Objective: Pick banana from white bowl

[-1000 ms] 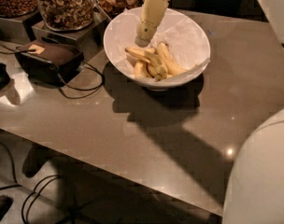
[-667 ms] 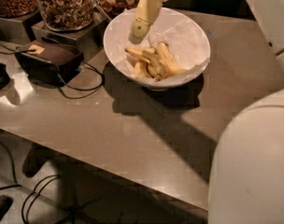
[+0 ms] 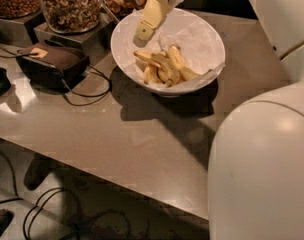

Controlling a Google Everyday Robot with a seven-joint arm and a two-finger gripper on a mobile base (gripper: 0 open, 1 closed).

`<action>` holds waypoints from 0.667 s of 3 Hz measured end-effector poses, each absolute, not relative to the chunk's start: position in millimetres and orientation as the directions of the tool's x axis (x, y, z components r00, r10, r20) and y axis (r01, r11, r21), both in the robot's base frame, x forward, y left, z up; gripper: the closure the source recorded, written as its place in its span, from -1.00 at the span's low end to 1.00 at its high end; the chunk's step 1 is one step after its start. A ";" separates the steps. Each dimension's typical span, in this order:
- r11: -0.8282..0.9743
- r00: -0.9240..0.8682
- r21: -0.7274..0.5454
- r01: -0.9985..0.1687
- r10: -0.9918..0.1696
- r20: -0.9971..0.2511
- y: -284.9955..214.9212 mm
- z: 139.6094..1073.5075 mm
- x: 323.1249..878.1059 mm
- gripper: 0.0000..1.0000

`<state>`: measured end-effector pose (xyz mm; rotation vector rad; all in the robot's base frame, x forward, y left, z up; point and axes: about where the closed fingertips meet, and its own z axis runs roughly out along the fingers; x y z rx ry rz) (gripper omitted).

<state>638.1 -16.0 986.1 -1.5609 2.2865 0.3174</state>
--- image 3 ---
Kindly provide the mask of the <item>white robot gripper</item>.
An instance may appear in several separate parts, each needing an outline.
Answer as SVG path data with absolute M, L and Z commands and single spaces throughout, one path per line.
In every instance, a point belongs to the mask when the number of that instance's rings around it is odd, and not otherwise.
M 149 41 L 170 12 L 170 6 L 177 6 L 184 0 L 147 0 L 141 14 L 135 37 Z

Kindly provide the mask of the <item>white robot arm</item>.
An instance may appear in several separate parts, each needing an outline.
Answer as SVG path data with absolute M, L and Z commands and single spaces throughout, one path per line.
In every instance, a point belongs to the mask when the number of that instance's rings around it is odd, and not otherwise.
M 218 128 L 208 162 L 210 240 L 304 240 L 304 0 L 249 0 L 289 85 Z

